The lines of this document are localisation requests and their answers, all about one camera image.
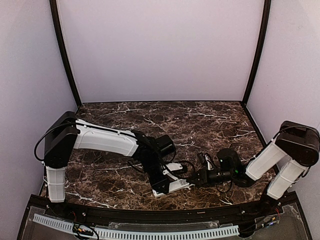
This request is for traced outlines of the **white remote control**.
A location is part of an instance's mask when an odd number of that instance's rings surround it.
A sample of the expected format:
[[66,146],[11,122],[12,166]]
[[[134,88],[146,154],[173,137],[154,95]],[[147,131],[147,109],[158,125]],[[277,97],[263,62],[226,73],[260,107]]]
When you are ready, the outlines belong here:
[[[195,186],[195,185],[187,182],[185,179],[178,179],[178,180],[175,180],[169,184],[168,194],[171,194],[173,192],[176,192],[176,191],[179,191],[182,189],[189,189],[190,187],[193,187],[193,186]],[[162,197],[165,195],[165,193],[157,192],[154,189],[152,190],[152,193],[155,198],[159,198],[159,197]]]

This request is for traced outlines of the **white battery cover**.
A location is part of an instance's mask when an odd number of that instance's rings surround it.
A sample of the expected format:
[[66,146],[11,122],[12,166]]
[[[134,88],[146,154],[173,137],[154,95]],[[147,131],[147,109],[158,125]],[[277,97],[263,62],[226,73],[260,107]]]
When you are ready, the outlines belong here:
[[172,182],[179,180],[178,177],[172,175],[171,173],[167,173],[166,176],[167,176],[167,177],[170,179],[170,181],[172,181]]

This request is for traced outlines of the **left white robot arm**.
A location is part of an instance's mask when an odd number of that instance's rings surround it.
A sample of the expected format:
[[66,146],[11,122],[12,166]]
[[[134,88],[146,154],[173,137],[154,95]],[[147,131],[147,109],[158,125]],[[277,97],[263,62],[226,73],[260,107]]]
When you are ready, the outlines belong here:
[[104,151],[130,157],[141,163],[153,190],[170,192],[170,180],[164,175],[163,159],[176,147],[166,134],[158,138],[138,130],[118,130],[77,119],[66,111],[40,138],[44,157],[38,157],[46,170],[48,198],[52,203],[65,201],[65,171],[74,149]]

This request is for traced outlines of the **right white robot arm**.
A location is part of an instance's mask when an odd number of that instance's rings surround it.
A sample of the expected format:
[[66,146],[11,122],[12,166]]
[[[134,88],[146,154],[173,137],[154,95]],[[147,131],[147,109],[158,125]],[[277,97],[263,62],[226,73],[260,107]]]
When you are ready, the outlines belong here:
[[314,166],[320,155],[320,133],[317,129],[284,121],[279,131],[248,164],[241,163],[238,153],[231,148],[218,151],[216,157],[220,166],[212,164],[210,155],[199,153],[198,158],[207,162],[189,180],[196,186],[212,186],[232,182],[240,188],[253,186],[266,172],[283,159],[287,163],[267,185],[265,195],[279,200],[284,193],[304,177]]

